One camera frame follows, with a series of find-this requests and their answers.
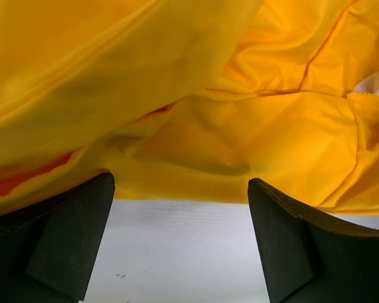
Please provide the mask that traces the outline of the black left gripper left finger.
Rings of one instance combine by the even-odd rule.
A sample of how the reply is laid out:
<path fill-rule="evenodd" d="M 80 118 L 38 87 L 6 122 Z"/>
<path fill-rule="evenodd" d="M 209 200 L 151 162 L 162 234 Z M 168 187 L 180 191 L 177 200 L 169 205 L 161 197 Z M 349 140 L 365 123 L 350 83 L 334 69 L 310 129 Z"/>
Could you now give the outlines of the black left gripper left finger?
<path fill-rule="evenodd" d="M 101 174 L 0 216 L 0 302 L 83 301 L 114 191 Z"/>

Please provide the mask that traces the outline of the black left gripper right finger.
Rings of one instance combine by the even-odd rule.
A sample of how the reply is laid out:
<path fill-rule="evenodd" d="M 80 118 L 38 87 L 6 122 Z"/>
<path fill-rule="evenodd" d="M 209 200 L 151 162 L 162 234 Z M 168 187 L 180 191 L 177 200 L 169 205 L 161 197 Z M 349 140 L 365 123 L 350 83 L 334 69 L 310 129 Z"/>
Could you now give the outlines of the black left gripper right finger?
<path fill-rule="evenodd" d="M 261 179 L 249 181 L 248 201 L 270 302 L 379 302 L 379 230 Z"/>

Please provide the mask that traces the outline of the yellow and white kids jacket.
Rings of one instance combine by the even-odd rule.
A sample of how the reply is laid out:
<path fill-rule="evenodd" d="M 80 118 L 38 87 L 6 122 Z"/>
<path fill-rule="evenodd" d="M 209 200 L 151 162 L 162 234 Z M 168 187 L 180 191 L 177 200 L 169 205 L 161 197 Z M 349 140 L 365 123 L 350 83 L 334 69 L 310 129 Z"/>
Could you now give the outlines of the yellow and white kids jacket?
<path fill-rule="evenodd" d="M 0 215 L 103 172 L 379 215 L 379 1 L 0 1 Z"/>

